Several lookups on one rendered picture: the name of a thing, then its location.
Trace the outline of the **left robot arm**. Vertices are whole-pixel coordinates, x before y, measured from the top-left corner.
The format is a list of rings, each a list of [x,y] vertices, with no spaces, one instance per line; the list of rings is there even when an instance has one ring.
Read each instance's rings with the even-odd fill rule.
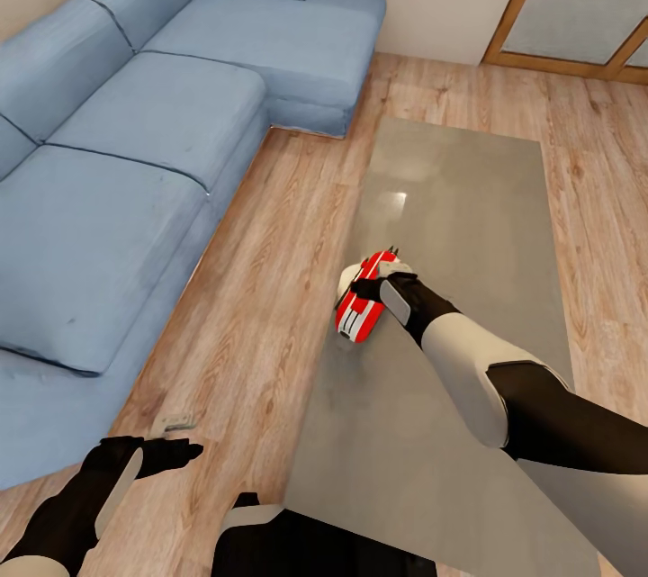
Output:
[[[171,440],[168,434],[198,424],[189,412],[157,416],[148,441],[100,439],[80,473],[35,511],[24,536],[0,563],[0,577],[77,577],[87,551],[96,547],[136,479],[184,468],[203,452],[203,445]]]

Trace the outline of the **radio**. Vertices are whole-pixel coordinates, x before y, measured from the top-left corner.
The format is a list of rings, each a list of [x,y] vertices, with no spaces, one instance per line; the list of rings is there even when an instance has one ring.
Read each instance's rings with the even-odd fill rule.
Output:
[[[387,252],[378,252],[371,259],[366,259],[361,265],[358,278],[375,279],[379,261],[400,263],[397,252],[391,247]],[[338,332],[354,342],[364,342],[371,333],[374,325],[382,315],[386,306],[382,303],[367,299],[359,299],[356,293],[347,287],[345,294],[334,306],[337,310],[336,326]]]

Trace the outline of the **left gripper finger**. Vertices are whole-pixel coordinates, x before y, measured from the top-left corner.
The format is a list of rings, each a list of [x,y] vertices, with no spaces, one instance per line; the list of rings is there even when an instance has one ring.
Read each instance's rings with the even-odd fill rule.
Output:
[[[189,460],[196,459],[202,452],[203,452],[203,445],[192,443],[188,447],[188,455],[187,455],[186,462],[189,463]]]

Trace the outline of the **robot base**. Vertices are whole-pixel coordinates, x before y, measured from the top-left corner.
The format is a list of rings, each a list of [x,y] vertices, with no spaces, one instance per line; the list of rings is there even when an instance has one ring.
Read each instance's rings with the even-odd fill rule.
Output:
[[[211,577],[437,577],[436,562],[242,492],[221,522]]]

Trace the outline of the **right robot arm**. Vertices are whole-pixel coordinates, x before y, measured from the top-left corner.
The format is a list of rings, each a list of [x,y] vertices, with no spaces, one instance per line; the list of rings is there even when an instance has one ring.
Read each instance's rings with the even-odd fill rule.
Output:
[[[623,577],[648,577],[648,427],[572,393],[528,351],[379,261],[350,291],[417,341],[474,437],[502,449]]]

